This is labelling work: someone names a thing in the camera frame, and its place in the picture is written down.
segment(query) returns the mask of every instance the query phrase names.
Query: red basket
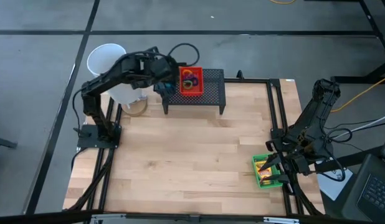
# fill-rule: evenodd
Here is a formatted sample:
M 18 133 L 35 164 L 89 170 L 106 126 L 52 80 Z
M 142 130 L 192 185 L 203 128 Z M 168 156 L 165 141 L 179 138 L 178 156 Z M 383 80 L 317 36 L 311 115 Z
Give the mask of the red basket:
M 180 71 L 180 93 L 183 96 L 201 96 L 204 94 L 204 77 L 202 67 L 179 67 Z M 190 78 L 197 78 L 198 84 L 190 89 L 185 89 L 183 81 Z

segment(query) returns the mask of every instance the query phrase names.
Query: wooden tabletop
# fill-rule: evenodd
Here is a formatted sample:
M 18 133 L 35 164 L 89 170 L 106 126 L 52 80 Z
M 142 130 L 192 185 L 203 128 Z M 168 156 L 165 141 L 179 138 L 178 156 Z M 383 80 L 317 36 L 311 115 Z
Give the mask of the wooden tabletop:
M 297 88 L 293 80 L 280 82 L 287 121 L 293 124 L 301 113 Z M 285 215 L 282 189 L 260 189 L 252 167 L 253 155 L 269 153 L 265 141 L 270 139 L 271 117 L 265 84 L 226 83 L 223 115 L 217 106 L 169 106 L 165 115 L 160 96 L 152 88 L 144 91 L 146 112 L 121 118 L 106 212 Z M 277 102 L 275 90 L 273 95 Z M 105 113 L 108 95 L 102 99 Z M 96 158 L 97 149 L 76 158 L 64 208 L 88 187 Z M 324 212 L 316 175 L 298 178 L 307 197 Z

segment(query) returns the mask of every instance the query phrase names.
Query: wire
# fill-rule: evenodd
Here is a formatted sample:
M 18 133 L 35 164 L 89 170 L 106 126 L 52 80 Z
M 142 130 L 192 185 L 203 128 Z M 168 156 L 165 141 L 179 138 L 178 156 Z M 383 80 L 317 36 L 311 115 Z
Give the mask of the wire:
M 82 91 L 82 89 L 79 89 L 78 91 L 76 91 L 76 93 L 74 93 L 74 96 L 72 97 L 72 109 L 74 109 L 74 112 L 75 112 L 75 115 L 76 115 L 76 120 L 78 121 L 78 131 L 77 131 L 78 137 L 80 137 L 80 119 L 79 119 L 79 115 L 78 115 L 78 113 L 77 113 L 77 111 L 75 109 L 75 97 L 81 91 Z
M 335 110 L 331 110 L 331 113 L 338 112 L 338 111 L 342 110 L 345 106 L 348 106 L 353 100 L 355 100 L 355 99 L 357 99 L 359 96 L 361 96 L 361 95 L 367 93 L 370 89 L 376 87 L 377 85 L 379 85 L 379 84 L 382 83 L 383 81 L 385 81 L 385 78 L 382 79 L 381 81 L 379 81 L 379 82 L 373 84 L 373 85 L 370 86 L 367 90 L 364 90 L 364 91 L 362 91 L 361 93 L 357 94 L 355 97 L 353 97 L 353 98 L 352 98 L 351 100 L 349 100 L 347 103 L 345 103 L 344 105 L 342 105 L 340 108 L 335 109 Z
M 357 132 L 357 131 L 362 131 L 362 130 L 365 130 L 365 129 L 369 129 L 369 128 L 376 128 L 376 127 L 384 126 L 384 125 L 385 125 L 385 123 L 382 123 L 382 124 L 376 124 L 376 125 L 372 125 L 372 126 L 370 126 L 370 127 L 365 127 L 365 128 L 361 128 L 361 129 L 359 129 L 359 130 L 354 130 L 354 131 L 352 131 L 352 133 Z
M 77 152 L 77 153 L 73 156 L 72 162 L 70 163 L 70 170 L 71 170 L 71 171 L 74 169 L 74 162 L 75 162 L 76 157 L 77 157 L 80 153 L 82 153 L 84 150 L 86 150 L 86 149 L 87 149 L 87 148 L 80 148 L 79 152 Z
M 327 174 L 324 174 L 323 172 L 316 172 L 316 174 L 321 174 L 331 180 L 334 180 L 334 181 L 337 181 L 337 182 L 342 182 L 345 180 L 346 178 L 346 174 L 345 174 L 345 170 L 343 169 L 343 166 L 340 164 L 340 162 L 336 159 L 336 157 L 334 155 L 332 155 L 329 150 L 327 149 L 327 145 L 324 143 L 324 150 L 327 152 L 327 154 L 336 162 L 336 164 L 338 165 L 339 169 L 341 170 L 342 172 L 342 178 L 341 179 L 336 179 L 336 178 L 333 178 L 333 177 L 330 177 L 328 176 Z
M 323 113 L 322 113 L 321 116 L 320 116 L 320 129 L 321 129 L 322 133 L 325 135 L 325 137 L 324 137 L 324 142 L 323 142 L 323 148 L 324 148 L 325 152 L 326 152 L 326 153 L 327 153 L 333 160 L 335 160 L 335 162 L 337 163 L 338 167 L 340 168 L 340 170 L 341 170 L 341 172 L 342 172 L 342 178 L 341 178 L 341 179 L 336 179 L 336 178 L 330 177 L 330 176 L 328 176 L 327 174 L 324 174 L 324 173 L 322 173 L 322 172 L 316 172 L 316 173 L 317 173 L 317 174 L 321 174 L 321 175 L 323 175 L 323 176 L 325 176 L 325 177 L 327 177 L 327 178 L 329 178 L 329 179 L 331 179 L 331 180 L 334 180 L 334 181 L 337 181 L 337 182 L 342 182 L 342 181 L 344 181 L 345 178 L 346 178 L 345 170 L 343 169 L 343 166 L 339 163 L 339 161 L 336 159 L 336 157 L 335 157 L 334 155 L 332 155 L 332 153 L 330 153 L 329 150 L 327 149 L 327 142 L 328 142 L 328 141 L 335 141 L 333 138 L 330 138 L 330 134 L 332 134 L 333 132 L 335 132 L 335 131 L 342 131 L 342 130 L 348 130 L 348 131 L 350 131 L 350 130 L 347 129 L 347 128 L 338 128 L 338 129 L 334 129 L 334 130 L 330 131 L 328 134 L 326 134 L 325 131 L 324 131 L 324 128 L 323 128 L 323 127 L 324 127 L 324 124 L 323 124 L 324 114 L 325 114 L 325 111 L 327 110 L 327 108 L 328 108 L 329 105 L 330 105 L 331 97 L 334 95 L 334 92 L 335 92 L 335 86 L 336 86 L 336 83 L 334 82 L 334 83 L 333 83 L 333 88 L 332 88 L 332 94 L 331 94 L 331 96 L 329 97 L 329 99 L 328 99 L 328 101 L 327 101 L 327 103 L 326 103 L 326 106 L 325 106 L 325 109 L 323 110 Z M 345 140 L 342 140 L 342 141 L 335 141 L 335 142 L 340 143 L 340 142 L 349 141 L 349 140 L 352 138 L 352 136 L 353 136 L 353 135 L 351 134 L 351 136 L 350 136 L 348 139 L 345 139 Z
M 335 138 L 333 137 L 330 137 L 330 135 L 336 131 L 347 131 L 347 133 L 349 133 L 349 137 L 347 139 L 344 139 L 344 140 L 336 140 Z M 350 139 L 352 139 L 353 137 L 353 132 L 348 129 L 348 128 L 336 128 L 332 131 L 330 131 L 328 134 L 327 134 L 327 139 L 330 140 L 330 141 L 333 141 L 333 142 L 336 142 L 336 143 L 344 143 L 344 142 L 348 142 L 350 141 Z
M 338 143 L 338 144 L 344 144 L 344 145 L 347 145 L 347 146 L 351 146 L 351 147 L 356 148 L 357 150 L 360 150 L 360 151 L 364 152 L 364 150 L 362 150 L 362 149 L 360 149 L 359 147 L 354 146 L 354 145 L 352 145 L 352 144 L 349 144 L 349 143 L 342 143 L 342 142 L 337 142 L 337 143 Z
M 68 210 L 82 209 L 82 207 L 85 205 L 88 198 L 91 196 L 91 194 L 93 194 L 93 191 L 96 189 L 98 183 L 100 183 L 102 177 L 108 172 L 109 168 L 111 168 L 112 159 L 113 159 L 113 150 L 110 150 L 110 152 L 108 153 L 107 159 L 104 165 L 101 167 L 100 171 L 98 171 L 96 178 L 92 180 L 92 183 L 87 187 L 83 195 L 80 196 L 80 198 L 76 201 L 76 203 L 72 205 Z
M 195 60 L 195 62 L 194 63 L 191 63 L 191 64 L 189 64 L 189 65 L 184 65 L 184 67 L 190 67 L 190 66 L 194 66 L 195 64 L 197 64 L 197 62 L 199 61 L 199 50 L 198 50 L 198 48 L 196 47 L 196 46 L 194 46 L 193 44 L 189 44 L 189 43 L 181 43 L 181 44 L 178 44 L 178 45 L 176 45 L 176 46 L 174 46 L 170 51 L 169 51 L 169 53 L 168 53 L 168 56 L 170 56 L 171 55 L 171 53 L 176 49 L 176 48 L 178 48 L 178 47 L 180 47 L 180 46 L 190 46 L 190 47 L 192 47 L 194 50 L 195 50 L 195 52 L 197 53 L 197 59 Z
M 290 2 L 279 2 L 279 1 L 276 1 L 276 0 L 270 0 L 271 2 L 274 2 L 275 4 L 292 4 L 294 3 L 296 0 L 292 0 Z
M 355 122 L 355 123 L 342 123 L 342 124 L 338 124 L 337 126 L 335 127 L 332 127 L 332 128 L 327 128 L 327 127 L 324 127 L 325 129 L 335 129 L 339 126 L 342 126 L 342 125 L 350 125 L 350 124 L 363 124 L 363 123 L 368 123 L 368 122 L 372 122 L 372 121 L 376 121 L 377 119 L 372 119 L 372 120 L 368 120 L 368 121 L 360 121 L 360 122 Z
M 366 127 L 368 127 L 368 126 L 370 126 L 370 125 L 373 125 L 373 124 L 375 124 L 375 123 L 378 123 L 378 122 L 380 122 L 380 121 L 382 121 L 382 120 L 384 120 L 384 119 L 385 119 L 385 116 L 382 117 L 382 118 L 379 118 L 379 119 L 377 119 L 377 120 L 375 120 L 375 121 L 373 121 L 373 122 L 371 122 L 371 123 L 369 123 L 369 124 L 366 124 L 366 125 L 363 125 L 363 126 L 361 126 L 361 127 L 355 128 L 355 129 L 353 129 L 353 130 L 351 130 L 351 131 L 352 131 L 352 132 L 359 131 L 359 130 L 361 130 L 361 129 L 363 129 L 363 128 L 366 128 Z M 336 136 L 336 137 L 334 137 L 333 139 L 337 139 L 337 138 L 339 138 L 339 137 L 341 137 L 341 136 L 344 136 L 345 134 L 348 134 L 348 132 L 345 132 L 345 133 L 343 133 L 343 134 L 340 134 L 339 136 Z

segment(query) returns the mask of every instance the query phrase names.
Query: black platform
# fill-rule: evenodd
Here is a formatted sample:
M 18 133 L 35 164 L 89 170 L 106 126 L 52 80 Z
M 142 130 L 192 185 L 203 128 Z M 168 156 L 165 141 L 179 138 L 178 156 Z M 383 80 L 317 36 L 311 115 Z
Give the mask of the black platform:
M 204 69 L 203 75 L 204 94 L 202 96 L 183 96 L 180 94 L 180 86 L 177 83 L 176 94 L 162 99 L 164 113 L 168 114 L 169 105 L 204 105 L 219 106 L 219 113 L 223 114 L 226 107 L 223 69 Z

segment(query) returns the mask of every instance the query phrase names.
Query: laptop keyboard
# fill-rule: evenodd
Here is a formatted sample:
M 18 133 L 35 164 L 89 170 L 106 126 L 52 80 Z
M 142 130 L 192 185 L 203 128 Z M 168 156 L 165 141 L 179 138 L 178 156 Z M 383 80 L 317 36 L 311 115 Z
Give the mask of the laptop keyboard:
M 385 211 L 385 182 L 379 177 L 369 176 L 363 197 Z

